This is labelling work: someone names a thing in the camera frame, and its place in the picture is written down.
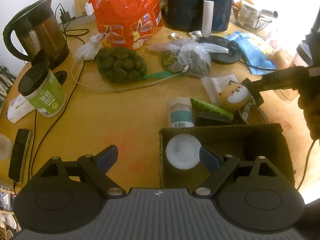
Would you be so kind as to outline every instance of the smartphone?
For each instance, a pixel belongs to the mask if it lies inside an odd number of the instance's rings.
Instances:
[[[22,182],[30,137],[31,131],[29,129],[19,129],[13,144],[9,166],[9,178],[18,184]]]

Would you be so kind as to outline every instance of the wooden table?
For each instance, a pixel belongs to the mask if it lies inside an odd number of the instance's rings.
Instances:
[[[84,37],[86,42],[97,34],[95,23],[85,25],[90,33]],[[230,24],[220,36],[233,33],[238,27]],[[148,42],[169,42],[169,35],[173,32],[167,27],[162,28]],[[81,42],[68,38],[70,55],[55,71],[66,70],[68,78],[63,85],[69,96],[75,86],[70,76],[73,65],[73,54],[81,46]],[[160,53],[149,52],[147,46],[138,49],[148,66],[148,74],[162,70]],[[35,111],[23,117],[16,124],[5,117],[10,100],[18,95],[17,84],[22,74],[29,68],[26,65],[12,87],[8,100],[4,105],[0,117],[0,133],[15,139],[19,128],[34,131]],[[78,77],[81,66],[76,66],[74,73]],[[218,65],[212,64],[210,76],[224,76],[234,74],[241,82],[246,77],[257,80],[260,76],[249,74],[247,68],[241,64]],[[86,63],[81,82],[97,88],[111,88],[103,81],[97,72],[95,62]],[[138,82],[136,85],[150,81]],[[279,122],[284,129],[291,152],[293,167],[296,170],[296,184],[299,184],[303,173],[305,158],[311,144],[309,131],[306,127],[302,111],[297,106],[297,98],[291,103],[283,102],[273,91],[262,93],[265,103],[261,109],[265,112],[269,122]],[[130,90],[126,92],[96,92],[83,86],[78,86],[63,117],[50,131],[37,155],[34,173],[51,157],[60,156],[64,161],[73,161],[84,154],[95,155],[110,144],[119,149],[118,162],[108,172],[108,176],[125,190],[130,187],[159,187],[159,135],[161,128],[167,127],[166,103],[175,97],[198,98],[209,102],[209,98],[200,79],[183,77],[161,82],[148,88]],[[35,149],[41,138],[56,120],[57,116],[45,118],[37,115]],[[23,187],[27,182],[27,169],[30,157],[29,147],[26,168],[24,171]],[[318,166],[320,164],[319,145],[316,145],[309,161],[305,185],[320,178]],[[8,178],[9,160],[0,161],[0,183],[12,188],[12,181]]]

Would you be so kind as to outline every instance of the red food package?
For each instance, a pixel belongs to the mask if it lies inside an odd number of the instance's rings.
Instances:
[[[163,26],[159,0],[90,0],[105,47],[138,49]]]

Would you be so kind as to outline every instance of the hand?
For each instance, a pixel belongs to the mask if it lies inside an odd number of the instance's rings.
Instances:
[[[303,110],[304,119],[313,140],[320,138],[320,94],[316,95],[310,104],[304,102],[303,96],[298,100],[298,106]]]

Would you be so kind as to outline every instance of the power adapter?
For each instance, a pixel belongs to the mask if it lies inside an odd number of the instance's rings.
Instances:
[[[71,20],[70,13],[68,11],[62,11],[62,9],[60,9],[60,13],[60,19],[63,24],[66,24]]]

